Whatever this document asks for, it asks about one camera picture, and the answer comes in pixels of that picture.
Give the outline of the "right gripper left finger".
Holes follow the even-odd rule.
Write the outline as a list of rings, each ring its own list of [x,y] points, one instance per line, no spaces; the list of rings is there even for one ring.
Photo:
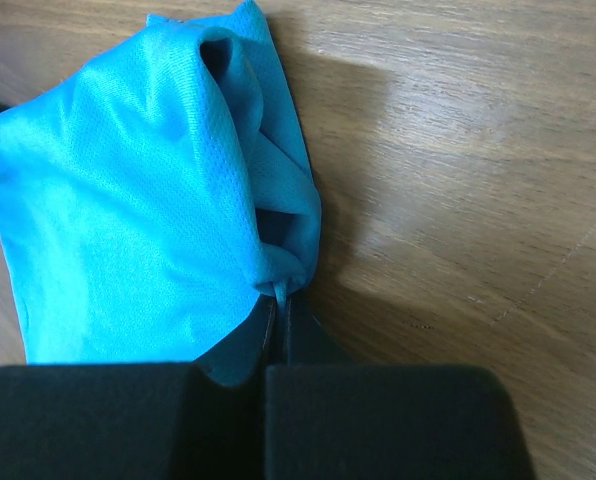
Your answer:
[[[0,479],[259,479],[277,304],[194,362],[0,367]]]

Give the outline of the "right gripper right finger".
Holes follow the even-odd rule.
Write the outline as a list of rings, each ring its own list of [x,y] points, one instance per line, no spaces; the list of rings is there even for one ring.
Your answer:
[[[532,479],[512,399],[468,365],[352,362],[302,293],[265,372],[268,479]]]

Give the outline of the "teal t shirt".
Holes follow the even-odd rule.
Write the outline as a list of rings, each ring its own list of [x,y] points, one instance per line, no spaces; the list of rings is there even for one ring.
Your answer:
[[[0,113],[31,365],[192,361],[312,279],[321,202],[266,18],[146,27]]]

